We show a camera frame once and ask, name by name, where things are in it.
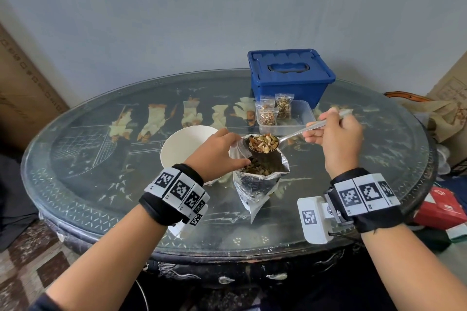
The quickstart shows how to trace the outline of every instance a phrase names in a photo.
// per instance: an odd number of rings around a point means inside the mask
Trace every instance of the person's right arm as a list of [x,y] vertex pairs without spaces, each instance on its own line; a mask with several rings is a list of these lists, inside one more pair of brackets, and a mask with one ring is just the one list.
[[[332,108],[319,119],[327,119],[327,125],[304,137],[323,146],[331,179],[358,167],[363,131],[355,117],[339,122]],[[399,310],[467,310],[467,287],[404,224],[365,232],[361,238]]]

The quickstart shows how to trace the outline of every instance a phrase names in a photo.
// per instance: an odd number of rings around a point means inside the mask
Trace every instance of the red box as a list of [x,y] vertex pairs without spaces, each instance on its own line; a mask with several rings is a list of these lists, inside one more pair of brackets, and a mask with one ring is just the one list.
[[467,216],[447,188],[433,186],[426,196],[414,221],[419,225],[447,230],[467,221]]

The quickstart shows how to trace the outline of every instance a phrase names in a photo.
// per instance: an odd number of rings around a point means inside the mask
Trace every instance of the person's left hand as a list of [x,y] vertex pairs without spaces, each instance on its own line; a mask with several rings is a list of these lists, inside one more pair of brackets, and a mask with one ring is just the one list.
[[230,146],[241,140],[236,133],[226,128],[218,130],[201,144],[199,148],[185,160],[184,164],[194,169],[204,182],[219,178],[226,173],[239,170],[250,164],[248,159],[232,159],[229,156]]

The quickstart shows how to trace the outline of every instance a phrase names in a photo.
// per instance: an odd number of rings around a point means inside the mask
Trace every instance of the blue plastic lid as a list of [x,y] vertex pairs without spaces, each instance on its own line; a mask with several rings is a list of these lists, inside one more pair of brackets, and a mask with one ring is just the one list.
[[314,49],[250,51],[255,82],[262,85],[332,83],[336,76]]

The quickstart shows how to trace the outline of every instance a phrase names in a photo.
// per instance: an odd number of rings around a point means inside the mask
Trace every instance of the box handle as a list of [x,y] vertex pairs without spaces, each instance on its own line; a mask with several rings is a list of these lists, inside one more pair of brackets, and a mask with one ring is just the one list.
[[289,72],[306,72],[310,70],[310,66],[306,63],[284,63],[284,64],[271,64],[268,69],[272,72],[279,72],[287,74]]

